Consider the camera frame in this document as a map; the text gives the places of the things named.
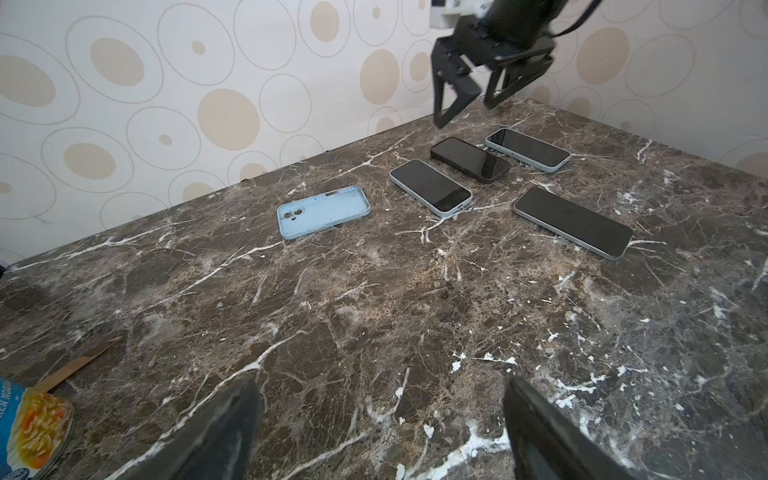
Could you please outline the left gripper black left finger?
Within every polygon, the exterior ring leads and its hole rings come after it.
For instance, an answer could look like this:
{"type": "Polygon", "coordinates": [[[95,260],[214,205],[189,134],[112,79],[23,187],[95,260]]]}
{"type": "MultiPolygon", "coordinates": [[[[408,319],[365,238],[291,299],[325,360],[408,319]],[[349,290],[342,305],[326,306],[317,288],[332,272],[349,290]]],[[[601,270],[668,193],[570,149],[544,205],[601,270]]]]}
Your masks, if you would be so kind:
{"type": "Polygon", "coordinates": [[[168,445],[124,479],[243,479],[263,412],[253,376],[235,380],[193,414],[168,445]]]}

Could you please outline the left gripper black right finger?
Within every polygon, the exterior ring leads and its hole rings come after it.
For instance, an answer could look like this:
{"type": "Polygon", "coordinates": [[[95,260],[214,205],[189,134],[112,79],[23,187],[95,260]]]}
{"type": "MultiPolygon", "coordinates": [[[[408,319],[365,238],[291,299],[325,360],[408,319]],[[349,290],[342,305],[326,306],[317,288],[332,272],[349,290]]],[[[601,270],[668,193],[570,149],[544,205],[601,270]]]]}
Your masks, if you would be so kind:
{"type": "Polygon", "coordinates": [[[509,378],[502,408],[516,479],[632,477],[525,379],[509,378]]]}

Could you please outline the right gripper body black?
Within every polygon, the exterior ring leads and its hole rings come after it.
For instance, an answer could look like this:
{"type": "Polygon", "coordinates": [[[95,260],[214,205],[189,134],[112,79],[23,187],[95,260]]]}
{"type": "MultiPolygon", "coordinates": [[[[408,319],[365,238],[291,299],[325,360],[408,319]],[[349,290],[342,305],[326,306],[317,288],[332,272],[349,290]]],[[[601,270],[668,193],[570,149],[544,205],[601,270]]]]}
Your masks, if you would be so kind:
{"type": "Polygon", "coordinates": [[[564,1],[493,1],[483,18],[461,16],[451,38],[476,66],[497,66],[510,58],[552,55],[555,43],[548,32],[564,1]]]}

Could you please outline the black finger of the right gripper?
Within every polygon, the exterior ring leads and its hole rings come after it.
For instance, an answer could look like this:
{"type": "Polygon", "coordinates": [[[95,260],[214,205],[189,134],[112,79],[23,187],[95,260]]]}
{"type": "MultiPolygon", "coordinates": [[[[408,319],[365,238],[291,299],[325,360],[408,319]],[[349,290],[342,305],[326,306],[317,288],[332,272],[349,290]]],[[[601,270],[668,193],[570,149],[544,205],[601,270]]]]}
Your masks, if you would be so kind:
{"type": "Polygon", "coordinates": [[[438,129],[448,125],[459,113],[470,105],[482,92],[471,77],[472,69],[462,59],[451,38],[438,38],[431,53],[434,88],[433,121],[438,129]],[[456,95],[447,108],[443,105],[446,88],[456,95]]]}
{"type": "Polygon", "coordinates": [[[493,109],[543,76],[554,62],[552,55],[534,56],[496,68],[491,72],[484,105],[493,109]]]}

